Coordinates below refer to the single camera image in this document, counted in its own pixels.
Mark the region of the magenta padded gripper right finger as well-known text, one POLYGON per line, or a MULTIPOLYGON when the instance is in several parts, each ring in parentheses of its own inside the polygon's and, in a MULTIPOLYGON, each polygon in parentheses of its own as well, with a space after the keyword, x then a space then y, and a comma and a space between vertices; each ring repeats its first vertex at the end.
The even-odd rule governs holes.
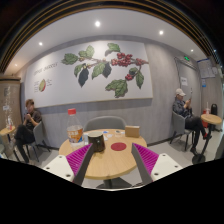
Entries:
POLYGON ((157 154, 137 143, 132 144, 131 153, 136 161, 144 185, 182 169, 182 166, 168 154, 157 154))

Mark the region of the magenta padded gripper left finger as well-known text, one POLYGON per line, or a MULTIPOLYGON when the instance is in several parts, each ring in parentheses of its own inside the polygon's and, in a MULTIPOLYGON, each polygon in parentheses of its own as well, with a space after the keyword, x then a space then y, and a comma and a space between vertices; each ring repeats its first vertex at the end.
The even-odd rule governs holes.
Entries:
POLYGON ((81 186, 93 153, 93 145, 85 145, 67 156, 58 155, 44 170, 81 186))

